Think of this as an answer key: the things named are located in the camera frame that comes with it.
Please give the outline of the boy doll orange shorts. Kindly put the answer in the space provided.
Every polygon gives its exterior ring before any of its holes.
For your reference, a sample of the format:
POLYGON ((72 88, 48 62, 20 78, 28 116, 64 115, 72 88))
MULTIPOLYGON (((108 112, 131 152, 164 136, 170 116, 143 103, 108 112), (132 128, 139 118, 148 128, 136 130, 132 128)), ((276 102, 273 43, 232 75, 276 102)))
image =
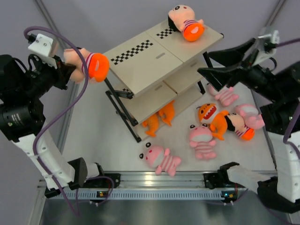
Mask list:
MULTIPOLYGON (((83 55, 88 68, 89 82, 102 82, 109 72, 109 60, 106 56, 100 53, 94 53, 86 50, 85 48, 79 49, 79 52, 83 55)), ((65 49, 63 52, 65 62, 76 66, 76 69, 72 72, 70 80, 75 83, 81 83, 85 79, 84 65, 72 48, 65 49)))

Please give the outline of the black-haired boy doll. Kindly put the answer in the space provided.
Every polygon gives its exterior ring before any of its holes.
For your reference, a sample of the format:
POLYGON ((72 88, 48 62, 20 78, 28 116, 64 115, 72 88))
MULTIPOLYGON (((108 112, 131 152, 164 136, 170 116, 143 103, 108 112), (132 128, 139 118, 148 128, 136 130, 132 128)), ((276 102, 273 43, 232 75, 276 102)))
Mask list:
POLYGON ((237 113, 229 113, 225 116, 227 123, 227 130, 234 132, 240 139, 244 141, 250 141, 254 135, 255 131, 249 128, 244 119, 237 113))

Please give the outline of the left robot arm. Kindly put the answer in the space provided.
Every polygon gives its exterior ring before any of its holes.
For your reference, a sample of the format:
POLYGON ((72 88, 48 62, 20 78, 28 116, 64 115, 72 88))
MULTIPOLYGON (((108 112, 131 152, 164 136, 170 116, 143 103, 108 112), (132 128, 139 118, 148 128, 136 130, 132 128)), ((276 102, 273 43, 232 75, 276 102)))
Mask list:
POLYGON ((40 98, 51 88, 67 89, 68 79, 75 67, 57 56, 57 67, 44 64, 34 54, 28 56, 35 69, 26 69, 17 58, 8 54, 0 57, 0 130, 5 137, 21 148, 42 173, 47 187, 45 196, 52 198, 64 187, 102 188, 106 176, 98 163, 88 165, 81 157, 66 161, 48 131, 33 147, 35 138, 46 126, 44 106, 40 98))

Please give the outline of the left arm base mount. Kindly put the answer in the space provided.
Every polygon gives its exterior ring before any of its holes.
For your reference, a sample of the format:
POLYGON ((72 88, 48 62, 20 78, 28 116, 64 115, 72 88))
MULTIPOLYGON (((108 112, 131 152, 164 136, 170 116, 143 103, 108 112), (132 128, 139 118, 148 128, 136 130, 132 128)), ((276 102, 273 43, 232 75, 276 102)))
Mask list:
MULTIPOLYGON (((111 178, 114 183, 114 188, 120 185, 121 174, 120 173, 106 173, 106 177, 111 178)), ((112 182, 108 178, 100 178, 99 176, 94 178, 89 178, 83 185, 83 188, 102 188, 108 189, 112 188, 112 182)))

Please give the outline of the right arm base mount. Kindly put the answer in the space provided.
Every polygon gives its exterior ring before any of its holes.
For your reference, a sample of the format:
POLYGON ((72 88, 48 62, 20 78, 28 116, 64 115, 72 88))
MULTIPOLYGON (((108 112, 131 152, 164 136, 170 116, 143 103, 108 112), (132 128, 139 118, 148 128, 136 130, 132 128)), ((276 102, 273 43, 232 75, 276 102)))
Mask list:
POLYGON ((231 187, 232 183, 221 173, 205 173, 203 174, 204 184, 206 188, 227 188, 231 187))

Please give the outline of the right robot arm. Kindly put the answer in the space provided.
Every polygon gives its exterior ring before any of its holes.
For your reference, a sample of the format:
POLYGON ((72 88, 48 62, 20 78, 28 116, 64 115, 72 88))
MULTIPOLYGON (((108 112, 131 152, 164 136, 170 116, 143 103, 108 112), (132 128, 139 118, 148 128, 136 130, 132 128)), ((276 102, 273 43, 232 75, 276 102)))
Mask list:
POLYGON ((252 38, 237 47, 208 53, 219 68, 198 69, 216 90, 242 83, 269 100, 260 110, 277 175, 269 177, 231 162, 219 168, 218 179, 224 186, 242 185, 255 192, 265 207, 284 213, 300 210, 300 64, 273 74, 261 66, 260 56, 271 59, 277 48, 297 42, 298 38, 282 43, 272 37, 252 38))

